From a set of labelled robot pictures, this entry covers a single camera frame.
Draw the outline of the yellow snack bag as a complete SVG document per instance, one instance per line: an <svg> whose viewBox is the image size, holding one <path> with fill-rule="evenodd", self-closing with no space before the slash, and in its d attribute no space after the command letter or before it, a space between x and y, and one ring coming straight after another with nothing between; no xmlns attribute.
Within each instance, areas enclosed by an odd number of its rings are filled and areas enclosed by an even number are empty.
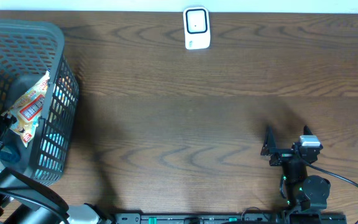
<svg viewBox="0 0 358 224"><path fill-rule="evenodd" d="M15 117L16 122L11 124L10 130L19 135L25 147L34 138L38 119L43 109L45 95L50 79L50 71L21 95L2 116Z"/></svg>

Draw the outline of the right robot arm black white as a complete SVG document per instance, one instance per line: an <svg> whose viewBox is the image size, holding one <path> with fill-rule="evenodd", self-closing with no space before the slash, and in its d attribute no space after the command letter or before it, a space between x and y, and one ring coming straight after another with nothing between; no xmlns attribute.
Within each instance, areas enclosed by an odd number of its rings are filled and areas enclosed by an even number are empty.
<svg viewBox="0 0 358 224"><path fill-rule="evenodd" d="M318 160L323 149L319 139L305 126L303 134L290 148L280 149L271 127L267 127L261 155L269 156L270 166L282 168L280 193L288 208L281 212L284 223L321 223L321 211L327 208L330 182L308 175L307 166Z"/></svg>

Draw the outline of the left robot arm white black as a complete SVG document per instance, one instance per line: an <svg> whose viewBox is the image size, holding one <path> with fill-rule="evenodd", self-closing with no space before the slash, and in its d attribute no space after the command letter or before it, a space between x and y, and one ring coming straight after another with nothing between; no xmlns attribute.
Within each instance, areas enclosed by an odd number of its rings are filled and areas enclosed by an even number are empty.
<svg viewBox="0 0 358 224"><path fill-rule="evenodd" d="M0 115L2 137L15 119ZM5 223L114 223L115 218L90 204L68 205L58 194L35 180L5 167L0 160L0 217L13 199L21 205Z"/></svg>

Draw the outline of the white barcode scanner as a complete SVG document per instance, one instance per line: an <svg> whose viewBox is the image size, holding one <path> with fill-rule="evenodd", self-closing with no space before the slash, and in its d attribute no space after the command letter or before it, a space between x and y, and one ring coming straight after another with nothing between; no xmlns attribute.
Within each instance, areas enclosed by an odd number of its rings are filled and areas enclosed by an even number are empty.
<svg viewBox="0 0 358 224"><path fill-rule="evenodd" d="M205 7L188 7L183 11L185 48L207 49L211 43L209 11Z"/></svg>

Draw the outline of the dark grey plastic basket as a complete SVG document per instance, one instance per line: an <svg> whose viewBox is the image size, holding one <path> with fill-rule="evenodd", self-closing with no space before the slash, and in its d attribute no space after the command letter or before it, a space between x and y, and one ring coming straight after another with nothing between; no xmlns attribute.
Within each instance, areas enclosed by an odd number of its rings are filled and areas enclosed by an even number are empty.
<svg viewBox="0 0 358 224"><path fill-rule="evenodd" d="M64 46L63 33L54 24L0 20L0 115L50 71L34 138L25 147L9 128L0 149L6 167L43 185L62 178L79 99Z"/></svg>

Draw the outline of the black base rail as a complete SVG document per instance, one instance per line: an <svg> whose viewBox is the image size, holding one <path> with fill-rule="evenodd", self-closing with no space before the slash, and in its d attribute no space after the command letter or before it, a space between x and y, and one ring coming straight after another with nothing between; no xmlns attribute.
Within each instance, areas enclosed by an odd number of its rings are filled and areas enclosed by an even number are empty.
<svg viewBox="0 0 358 224"><path fill-rule="evenodd" d="M282 217L280 215L245 213L243 215L226 214L139 214L116 213L113 215L117 224L346 224L344 215L296 215Z"/></svg>

